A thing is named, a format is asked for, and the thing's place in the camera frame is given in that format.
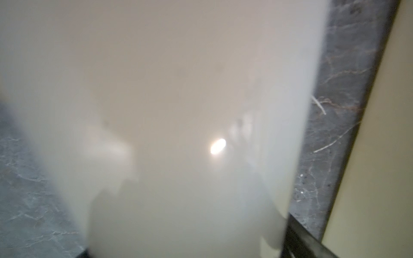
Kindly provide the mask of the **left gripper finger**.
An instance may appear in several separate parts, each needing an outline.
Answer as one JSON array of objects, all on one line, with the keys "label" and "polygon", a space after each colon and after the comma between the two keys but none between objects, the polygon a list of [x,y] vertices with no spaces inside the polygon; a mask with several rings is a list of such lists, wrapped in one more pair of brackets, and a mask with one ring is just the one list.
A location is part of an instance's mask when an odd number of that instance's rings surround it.
[{"label": "left gripper finger", "polygon": [[282,258],[338,258],[289,214]]}]

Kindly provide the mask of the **white wrap dispenser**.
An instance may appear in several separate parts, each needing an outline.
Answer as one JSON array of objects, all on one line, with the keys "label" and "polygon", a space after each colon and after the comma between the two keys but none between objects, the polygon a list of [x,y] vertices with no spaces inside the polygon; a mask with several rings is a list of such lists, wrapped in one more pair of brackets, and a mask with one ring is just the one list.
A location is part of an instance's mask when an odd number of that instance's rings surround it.
[{"label": "white wrap dispenser", "polygon": [[413,255],[413,3],[402,1],[323,244],[340,258]]}]

